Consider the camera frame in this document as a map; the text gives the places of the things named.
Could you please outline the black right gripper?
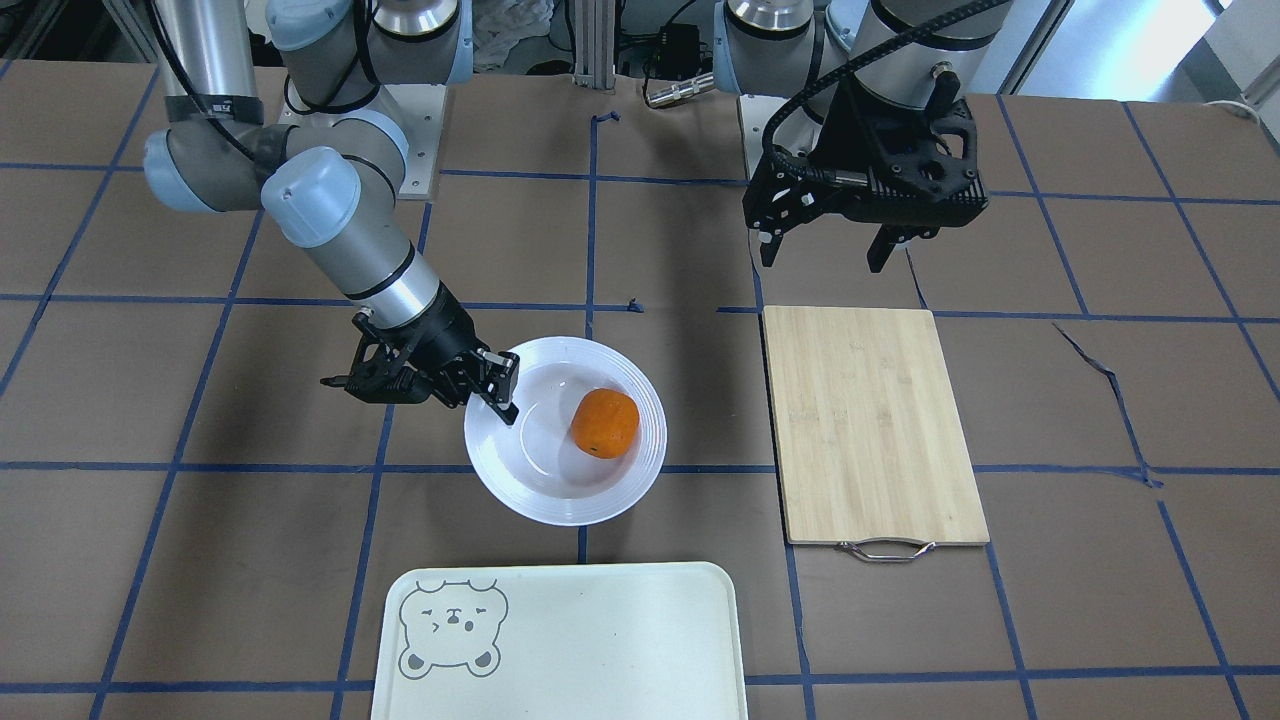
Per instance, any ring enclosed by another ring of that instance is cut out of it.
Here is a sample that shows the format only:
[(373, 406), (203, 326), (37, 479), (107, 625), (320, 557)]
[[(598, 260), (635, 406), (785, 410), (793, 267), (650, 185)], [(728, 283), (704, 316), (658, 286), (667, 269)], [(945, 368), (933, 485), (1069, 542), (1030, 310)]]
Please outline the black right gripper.
[(352, 318), (361, 341), (346, 375), (320, 379), (366, 404), (422, 404), (436, 398), (447, 407), (472, 396), (507, 425), (520, 407), (513, 402), (520, 356), (495, 352), (475, 333), (472, 318), (442, 286), (413, 320), (398, 328), (379, 328), (371, 311)]

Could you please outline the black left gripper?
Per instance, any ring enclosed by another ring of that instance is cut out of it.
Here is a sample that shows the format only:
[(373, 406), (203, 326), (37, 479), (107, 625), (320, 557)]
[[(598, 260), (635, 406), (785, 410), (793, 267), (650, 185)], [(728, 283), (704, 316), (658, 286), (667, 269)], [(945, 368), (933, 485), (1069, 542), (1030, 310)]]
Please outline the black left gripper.
[(897, 247), (975, 220), (989, 205), (977, 161), (978, 133), (957, 78), (925, 82), (925, 105), (905, 108), (842, 79), (805, 156), (762, 159), (742, 201), (764, 268), (785, 236), (823, 215), (881, 225), (868, 250), (870, 273)]

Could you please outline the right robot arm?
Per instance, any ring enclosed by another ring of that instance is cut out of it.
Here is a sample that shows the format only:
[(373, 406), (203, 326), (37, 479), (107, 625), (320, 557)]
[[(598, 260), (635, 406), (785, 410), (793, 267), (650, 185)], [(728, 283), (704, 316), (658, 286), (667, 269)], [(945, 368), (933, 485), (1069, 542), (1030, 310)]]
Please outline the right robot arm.
[(143, 174), (177, 211), (265, 211), (356, 307), (347, 372), (366, 404), (483, 401), (518, 407), (516, 354), (490, 348), (394, 219), (410, 136), (380, 102), (390, 85), (454, 85), (474, 72), (468, 1), (270, 1), (270, 40), (319, 124), (271, 124), (259, 97), (241, 1), (147, 1), (166, 65), (169, 127), (148, 136)]

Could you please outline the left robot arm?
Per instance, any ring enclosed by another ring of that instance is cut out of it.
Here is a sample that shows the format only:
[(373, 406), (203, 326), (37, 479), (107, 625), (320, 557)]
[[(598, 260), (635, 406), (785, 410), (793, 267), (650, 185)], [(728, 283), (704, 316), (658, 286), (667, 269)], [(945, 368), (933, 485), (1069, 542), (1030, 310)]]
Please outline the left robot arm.
[(867, 264), (975, 220), (989, 204), (966, 88), (1007, 1), (719, 1), (716, 87), (777, 97), (742, 199), (772, 266), (822, 217), (877, 228)]

